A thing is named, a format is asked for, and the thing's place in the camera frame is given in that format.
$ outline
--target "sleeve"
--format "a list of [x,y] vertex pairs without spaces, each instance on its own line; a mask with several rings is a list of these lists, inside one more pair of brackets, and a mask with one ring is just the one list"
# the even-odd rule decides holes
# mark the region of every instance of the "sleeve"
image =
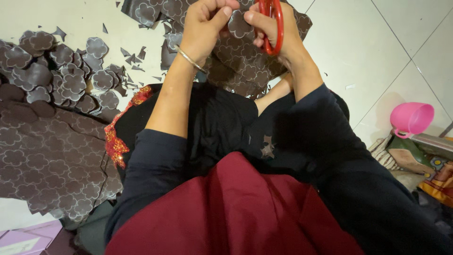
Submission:
[[106,226],[106,244],[135,213],[182,184],[186,139],[144,129],[137,134],[124,190]]
[[310,157],[313,185],[365,253],[450,254],[451,240],[371,156],[324,84],[279,118],[276,142]]

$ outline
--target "silver bangle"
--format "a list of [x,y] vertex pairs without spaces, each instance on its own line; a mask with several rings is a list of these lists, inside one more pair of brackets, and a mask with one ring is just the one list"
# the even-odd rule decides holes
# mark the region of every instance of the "silver bangle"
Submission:
[[185,54],[183,52],[183,50],[181,50],[181,48],[179,47],[179,45],[174,45],[174,47],[176,48],[176,50],[185,58],[187,59],[187,61],[189,61],[194,67],[196,67],[198,70],[202,71],[204,74],[206,74],[206,71],[201,67],[199,66],[197,63],[195,63],[195,61],[193,61],[189,56],[187,56],[187,54]]

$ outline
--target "black pants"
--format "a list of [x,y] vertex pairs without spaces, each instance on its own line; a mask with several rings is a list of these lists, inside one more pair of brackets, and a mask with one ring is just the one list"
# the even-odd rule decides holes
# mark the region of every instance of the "black pants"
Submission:
[[[123,155],[126,166],[134,150],[135,135],[145,128],[161,86],[152,85],[153,96],[129,108],[115,125],[117,137],[130,149]],[[349,119],[346,103],[333,94]],[[289,174],[300,181],[308,181],[302,170],[310,159],[301,153],[282,151],[272,142],[277,115],[294,104],[294,94],[290,93],[273,102],[258,117],[253,100],[208,83],[194,83],[189,105],[187,179],[206,175],[228,153],[240,151],[262,173]],[[124,180],[125,171],[120,168],[118,171]]]

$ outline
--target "scissor handle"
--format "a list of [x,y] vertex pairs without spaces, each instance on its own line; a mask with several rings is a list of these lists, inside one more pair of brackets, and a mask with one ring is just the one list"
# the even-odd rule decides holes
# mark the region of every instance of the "scissor handle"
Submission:
[[270,45],[269,38],[267,35],[264,36],[264,49],[269,55],[277,55],[283,45],[283,13],[282,7],[279,0],[256,0],[259,2],[260,13],[272,18],[272,14],[275,15],[277,20],[277,43],[275,47],[272,48]]

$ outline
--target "foot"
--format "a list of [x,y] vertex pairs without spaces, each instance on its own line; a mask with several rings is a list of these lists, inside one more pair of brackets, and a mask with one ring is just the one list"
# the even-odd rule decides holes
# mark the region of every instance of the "foot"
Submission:
[[269,92],[260,99],[255,100],[258,108],[258,116],[273,102],[286,96],[293,90],[293,77],[291,73],[286,74]]

